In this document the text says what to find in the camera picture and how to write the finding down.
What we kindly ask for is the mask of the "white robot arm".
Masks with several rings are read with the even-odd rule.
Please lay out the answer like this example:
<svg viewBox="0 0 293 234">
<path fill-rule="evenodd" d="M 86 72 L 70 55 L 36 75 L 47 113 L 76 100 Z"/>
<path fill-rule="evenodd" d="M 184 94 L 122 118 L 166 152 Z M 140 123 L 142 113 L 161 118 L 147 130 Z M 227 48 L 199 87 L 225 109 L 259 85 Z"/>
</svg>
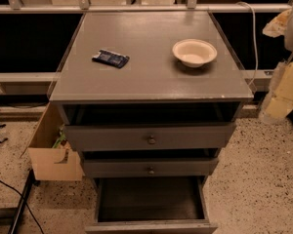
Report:
<svg viewBox="0 0 293 234">
<path fill-rule="evenodd" d="M 268 36 L 284 35 L 284 47 L 293 54 L 293 3 L 292 8 L 275 17 L 263 29 Z M 280 63 L 273 72 L 269 92 L 265 96 L 259 119 L 274 124 L 293 110 L 293 61 Z"/>
</svg>

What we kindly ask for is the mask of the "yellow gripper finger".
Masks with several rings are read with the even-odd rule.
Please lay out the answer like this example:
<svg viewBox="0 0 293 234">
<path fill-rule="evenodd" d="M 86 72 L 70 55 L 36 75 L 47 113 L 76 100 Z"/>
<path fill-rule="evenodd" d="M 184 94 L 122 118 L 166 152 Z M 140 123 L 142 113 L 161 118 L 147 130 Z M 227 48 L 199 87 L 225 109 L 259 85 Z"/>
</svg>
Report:
<svg viewBox="0 0 293 234">
<path fill-rule="evenodd" d="M 279 64 L 264 98 L 259 119 L 266 124 L 283 120 L 293 110 L 293 61 Z"/>
</svg>

